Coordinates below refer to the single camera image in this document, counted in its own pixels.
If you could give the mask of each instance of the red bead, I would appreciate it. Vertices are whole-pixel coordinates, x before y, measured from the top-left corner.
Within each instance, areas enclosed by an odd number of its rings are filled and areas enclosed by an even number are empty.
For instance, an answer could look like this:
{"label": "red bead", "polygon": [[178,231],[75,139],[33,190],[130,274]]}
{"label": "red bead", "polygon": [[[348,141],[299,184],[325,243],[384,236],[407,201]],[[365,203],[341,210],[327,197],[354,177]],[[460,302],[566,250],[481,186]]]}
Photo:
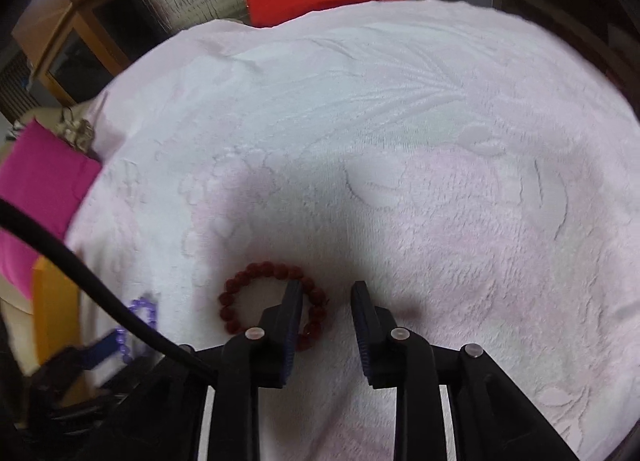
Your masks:
{"label": "red bead", "polygon": [[230,322],[236,318],[236,310],[232,307],[225,306],[220,310],[220,318],[225,322]]}
{"label": "red bead", "polygon": [[241,329],[241,327],[242,326],[240,326],[240,322],[238,321],[238,319],[230,320],[225,324],[226,332],[229,333],[229,335],[235,335]]}
{"label": "red bead", "polygon": [[286,264],[276,264],[273,266],[273,277],[278,280],[286,279],[289,275],[289,268]]}
{"label": "red bead", "polygon": [[240,286],[246,286],[251,282],[251,278],[245,271],[238,271],[234,278]]}
{"label": "red bead", "polygon": [[273,263],[269,261],[264,261],[260,265],[260,270],[265,277],[273,277]]}
{"label": "red bead", "polygon": [[316,287],[316,283],[311,277],[302,277],[300,282],[302,283],[303,293],[311,293],[311,291]]}
{"label": "red bead", "polygon": [[326,303],[326,294],[324,289],[316,288],[309,294],[309,302],[314,306],[322,306]]}
{"label": "red bead", "polygon": [[302,332],[309,336],[311,340],[318,340],[322,336],[322,326],[319,322],[309,322],[306,324]]}
{"label": "red bead", "polygon": [[218,300],[220,301],[220,304],[222,304],[223,306],[230,306],[234,303],[234,301],[236,300],[236,297],[231,295],[231,293],[223,293],[218,297]]}
{"label": "red bead", "polygon": [[296,351],[306,351],[312,346],[311,338],[306,335],[298,335],[298,342],[296,343]]}
{"label": "red bead", "polygon": [[305,276],[304,271],[299,266],[289,266],[289,279],[292,281],[297,281],[298,279],[302,279]]}
{"label": "red bead", "polygon": [[251,263],[249,264],[244,271],[246,272],[246,274],[251,278],[251,279],[255,279],[256,277],[260,277],[262,272],[260,271],[260,264],[258,263]]}
{"label": "red bead", "polygon": [[237,293],[238,291],[240,291],[240,284],[238,284],[238,281],[236,281],[236,279],[228,279],[225,282],[225,291],[227,293]]}
{"label": "red bead", "polygon": [[322,322],[326,318],[326,310],[322,306],[311,306],[309,308],[309,320]]}

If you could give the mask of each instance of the screw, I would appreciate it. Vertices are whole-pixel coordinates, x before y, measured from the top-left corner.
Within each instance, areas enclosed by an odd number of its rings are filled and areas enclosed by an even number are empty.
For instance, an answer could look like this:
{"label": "screw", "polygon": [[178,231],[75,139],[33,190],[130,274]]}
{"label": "screw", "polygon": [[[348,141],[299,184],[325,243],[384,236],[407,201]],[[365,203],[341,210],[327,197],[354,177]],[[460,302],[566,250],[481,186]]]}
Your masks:
{"label": "screw", "polygon": [[411,335],[411,333],[409,333],[409,331],[404,327],[396,327],[391,330],[391,338],[394,340],[407,340],[409,335]]}
{"label": "screw", "polygon": [[478,358],[479,356],[482,356],[484,349],[482,349],[482,346],[479,346],[478,344],[467,344],[465,346],[465,353],[471,358]]}
{"label": "screw", "polygon": [[264,329],[261,327],[250,327],[244,332],[244,336],[249,340],[260,340],[260,338],[264,336]]}

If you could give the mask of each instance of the fleece blanket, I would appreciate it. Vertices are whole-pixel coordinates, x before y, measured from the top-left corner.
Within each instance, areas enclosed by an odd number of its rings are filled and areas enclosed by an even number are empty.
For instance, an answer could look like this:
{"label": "fleece blanket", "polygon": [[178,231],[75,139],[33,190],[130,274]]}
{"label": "fleece blanket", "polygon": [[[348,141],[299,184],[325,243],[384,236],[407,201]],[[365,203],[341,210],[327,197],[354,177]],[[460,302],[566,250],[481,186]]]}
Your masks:
{"label": "fleece blanket", "polygon": [[[251,262],[328,293],[322,340],[262,391],[266,461],[391,459],[395,394],[362,375],[356,280],[431,343],[481,344],[582,460],[638,420],[640,128],[541,28],[435,0],[212,21],[89,117],[104,168],[66,241],[125,303],[155,297],[168,338],[224,343],[217,297]],[[282,284],[245,289],[242,320]],[[82,325],[89,341],[114,323],[85,302]]]}

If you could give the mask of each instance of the bracelet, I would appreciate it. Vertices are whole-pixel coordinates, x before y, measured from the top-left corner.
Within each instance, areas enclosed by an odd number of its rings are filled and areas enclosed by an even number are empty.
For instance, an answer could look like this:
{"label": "bracelet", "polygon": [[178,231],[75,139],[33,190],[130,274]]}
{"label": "bracelet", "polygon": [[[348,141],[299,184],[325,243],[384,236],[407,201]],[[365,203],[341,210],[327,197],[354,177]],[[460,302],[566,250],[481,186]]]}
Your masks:
{"label": "bracelet", "polygon": [[287,266],[286,264],[273,264],[270,261],[263,263],[251,263],[243,271],[238,271],[236,276],[225,282],[225,291],[218,297],[222,304],[220,318],[225,322],[225,329],[231,335],[246,331],[240,324],[236,310],[231,306],[236,300],[236,295],[243,286],[249,285],[253,279],[260,277],[274,277],[279,280],[289,279],[300,281],[302,291],[308,297],[311,307],[309,308],[309,321],[303,327],[302,333],[298,335],[296,351],[309,349],[314,342],[322,336],[322,321],[326,318],[324,308],[329,300],[323,289],[316,287],[313,279],[305,277],[304,272],[298,266]]}
{"label": "bracelet", "polygon": [[[135,298],[131,301],[131,304],[129,304],[129,311],[133,314],[138,314],[138,311],[144,309],[147,310],[146,316],[148,320],[146,321],[146,324],[152,329],[156,329],[157,325],[157,308],[158,305],[154,304],[146,297]],[[118,343],[118,350],[122,355],[122,361],[126,364],[130,364],[133,361],[131,348],[127,345],[127,330],[122,326],[116,327],[116,342]]]}

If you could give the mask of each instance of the red bead bracelet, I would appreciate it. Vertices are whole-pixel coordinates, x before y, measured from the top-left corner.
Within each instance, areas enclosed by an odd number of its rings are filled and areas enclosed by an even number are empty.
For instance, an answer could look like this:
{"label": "red bead bracelet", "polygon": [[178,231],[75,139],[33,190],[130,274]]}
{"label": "red bead bracelet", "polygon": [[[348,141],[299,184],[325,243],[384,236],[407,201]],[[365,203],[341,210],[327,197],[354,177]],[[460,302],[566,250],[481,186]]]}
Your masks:
{"label": "red bead bracelet", "polygon": [[231,306],[235,302],[235,296],[240,289],[249,285],[253,279],[260,277],[275,277],[282,281],[285,279],[300,281],[302,291],[306,294],[312,306],[309,308],[309,321],[305,324],[302,333],[298,335],[296,351],[309,349],[322,336],[322,321],[326,318],[326,309],[324,307],[329,300],[326,298],[324,290],[316,287],[313,279],[305,277],[302,268],[298,266],[273,264],[270,261],[260,264],[251,263],[243,271],[238,271],[233,279],[227,279],[225,291],[218,297],[220,304],[222,304],[220,318],[226,323],[226,331],[231,335],[235,335],[246,330],[240,324],[236,310]]}

